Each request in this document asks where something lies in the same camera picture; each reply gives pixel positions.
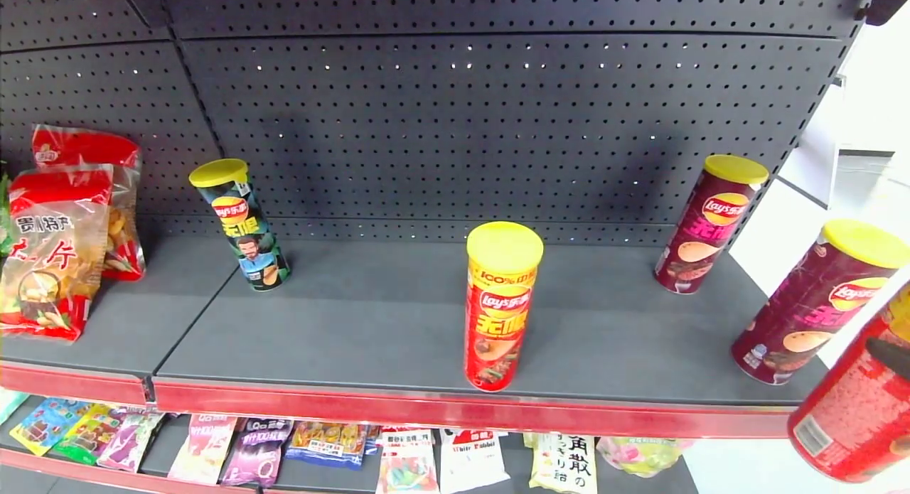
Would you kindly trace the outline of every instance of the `blue snack package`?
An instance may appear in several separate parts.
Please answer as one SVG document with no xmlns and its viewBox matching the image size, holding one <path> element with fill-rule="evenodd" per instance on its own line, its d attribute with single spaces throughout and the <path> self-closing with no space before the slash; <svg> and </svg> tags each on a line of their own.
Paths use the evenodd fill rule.
<svg viewBox="0 0 910 494">
<path fill-rule="evenodd" d="M 46 398 L 9 435 L 37 456 L 48 452 L 94 404 Z"/>
<path fill-rule="evenodd" d="M 286 455 L 294 461 L 359 471 L 366 440 L 365 425 L 301 421 Z"/>
</svg>

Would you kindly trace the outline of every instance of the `pegboard back panel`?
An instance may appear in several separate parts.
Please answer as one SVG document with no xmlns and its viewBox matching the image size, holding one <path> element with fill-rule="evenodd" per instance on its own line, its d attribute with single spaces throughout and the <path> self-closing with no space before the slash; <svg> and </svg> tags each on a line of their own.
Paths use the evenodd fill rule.
<svg viewBox="0 0 910 494">
<path fill-rule="evenodd" d="M 126 0 L 3 0 L 0 9 L 0 51 L 168 38 Z"/>
<path fill-rule="evenodd" d="M 183 38 L 673 31 L 848 37 L 862 0 L 168 0 Z"/>
<path fill-rule="evenodd" d="M 218 147 L 173 43 L 34 50 L 0 57 L 0 150 L 15 173 L 33 166 L 32 124 L 122 134 L 143 148 L 137 210 L 207 213 L 186 182 Z"/>
<path fill-rule="evenodd" d="M 277 218 L 669 225 L 705 157 L 775 171 L 845 53 L 696 34 L 186 41 Z"/>
</svg>

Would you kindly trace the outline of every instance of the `snack bag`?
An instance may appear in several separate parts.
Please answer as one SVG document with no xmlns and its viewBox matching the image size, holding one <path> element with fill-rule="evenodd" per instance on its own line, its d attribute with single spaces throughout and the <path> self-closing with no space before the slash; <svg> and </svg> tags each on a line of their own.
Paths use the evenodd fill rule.
<svg viewBox="0 0 910 494">
<path fill-rule="evenodd" d="M 235 426 L 234 416 L 194 414 L 189 420 L 189 435 L 173 459 L 168 478 L 202 485 L 218 483 Z"/>
<path fill-rule="evenodd" d="M 439 494 L 432 430 L 384 432 L 383 440 L 376 494 Z"/>
<path fill-rule="evenodd" d="M 5 390 L 0 387 L 0 425 L 3 425 L 10 415 L 16 412 L 16 409 L 19 409 L 20 404 L 26 401 L 27 397 L 27 393 Z"/>
<path fill-rule="evenodd" d="M 146 447 L 164 416 L 160 412 L 130 413 L 124 416 L 114 438 L 101 451 L 97 465 L 121 471 L 139 471 L 139 463 L 146 453 Z"/>
<path fill-rule="evenodd" d="M 673 467 L 686 448 L 687 439 L 611 438 L 604 436 L 597 451 L 612 467 L 641 478 L 650 478 Z"/>
<path fill-rule="evenodd" d="M 121 281 L 139 281 L 145 276 L 146 259 L 136 232 L 136 196 L 142 168 L 139 145 L 100 131 L 36 124 L 32 153 L 39 169 L 107 163 L 113 166 L 114 190 L 103 274 Z"/>
<path fill-rule="evenodd" d="M 442 494 L 509 480 L 500 438 L 491 430 L 442 429 Z"/>
<path fill-rule="evenodd" d="M 13 221 L 9 218 L 9 176 L 0 171 L 0 257 L 13 249 Z"/>
<path fill-rule="evenodd" d="M 263 488 L 275 485 L 282 464 L 282 445 L 293 426 L 290 419 L 247 419 L 221 484 L 256 483 Z"/>
<path fill-rule="evenodd" d="M 366 440 L 365 425 L 301 421 L 287 447 L 287 458 L 358 471 Z"/>
<path fill-rule="evenodd" d="M 0 277 L 0 330 L 75 341 L 101 282 L 111 166 L 19 174 L 13 252 Z"/>
<path fill-rule="evenodd" d="M 33 454 L 43 456 L 92 406 L 75 400 L 46 398 L 9 435 Z"/>
<path fill-rule="evenodd" d="M 563 494 L 597 494 L 594 438 L 537 434 L 528 486 Z"/>
<path fill-rule="evenodd" d="M 97 403 L 56 443 L 54 451 L 71 461 L 93 466 L 118 426 L 120 417 L 113 407 Z"/>
</svg>

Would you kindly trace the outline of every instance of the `red chip can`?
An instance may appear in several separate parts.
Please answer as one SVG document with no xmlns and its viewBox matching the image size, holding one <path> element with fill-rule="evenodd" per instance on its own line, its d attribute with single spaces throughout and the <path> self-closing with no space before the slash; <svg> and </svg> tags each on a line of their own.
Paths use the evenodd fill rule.
<svg viewBox="0 0 910 494">
<path fill-rule="evenodd" d="M 657 282 L 673 293 L 698 291 L 767 179 L 768 170 L 755 161 L 727 154 L 709 156 L 670 244 L 657 261 Z"/>
<path fill-rule="evenodd" d="M 850 483 L 910 456 L 910 350 L 856 339 L 790 415 L 787 434 L 810 465 Z"/>
<path fill-rule="evenodd" d="M 907 263 L 910 247 L 896 236 L 865 222 L 827 222 L 734 342 L 734 361 L 755 380 L 786 384 Z"/>
</svg>

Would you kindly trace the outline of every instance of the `gray shelf surface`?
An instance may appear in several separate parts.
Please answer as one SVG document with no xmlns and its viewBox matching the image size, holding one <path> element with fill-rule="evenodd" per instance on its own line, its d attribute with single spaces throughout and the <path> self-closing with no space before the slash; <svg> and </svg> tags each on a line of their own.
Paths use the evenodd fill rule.
<svg viewBox="0 0 910 494">
<path fill-rule="evenodd" d="M 464 245 L 286 241 L 293 273 L 260 294 L 240 272 L 157 375 L 250 383 L 478 393 L 462 372 Z M 729 348 L 766 301 L 730 257 L 701 291 L 651 276 L 653 247 L 547 247 L 521 364 L 504 394 L 792 406 L 825 373 L 790 384 L 742 373 Z"/>
<path fill-rule="evenodd" d="M 150 375 L 237 268 L 224 240 L 165 238 L 146 245 L 146 277 L 102 281 L 74 343 L 4 336 L 10 361 Z"/>
</svg>

